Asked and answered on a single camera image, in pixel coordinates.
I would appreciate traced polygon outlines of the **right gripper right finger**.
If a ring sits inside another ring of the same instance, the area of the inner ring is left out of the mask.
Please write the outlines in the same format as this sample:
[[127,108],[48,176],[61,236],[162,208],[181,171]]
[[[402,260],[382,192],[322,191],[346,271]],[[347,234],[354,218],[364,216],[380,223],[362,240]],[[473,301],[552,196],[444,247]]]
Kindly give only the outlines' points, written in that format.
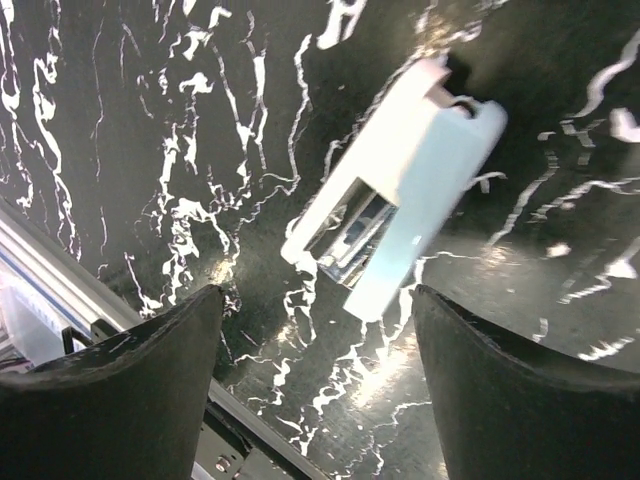
[[426,285],[412,316],[449,478],[638,478],[638,374],[550,349]]

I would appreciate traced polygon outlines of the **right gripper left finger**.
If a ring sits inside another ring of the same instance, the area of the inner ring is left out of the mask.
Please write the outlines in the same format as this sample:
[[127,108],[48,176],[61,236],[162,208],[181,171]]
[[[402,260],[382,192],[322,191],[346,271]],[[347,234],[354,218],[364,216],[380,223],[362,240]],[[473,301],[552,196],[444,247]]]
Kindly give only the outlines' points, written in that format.
[[4,479],[188,479],[220,338],[206,286],[162,315],[1,376]]

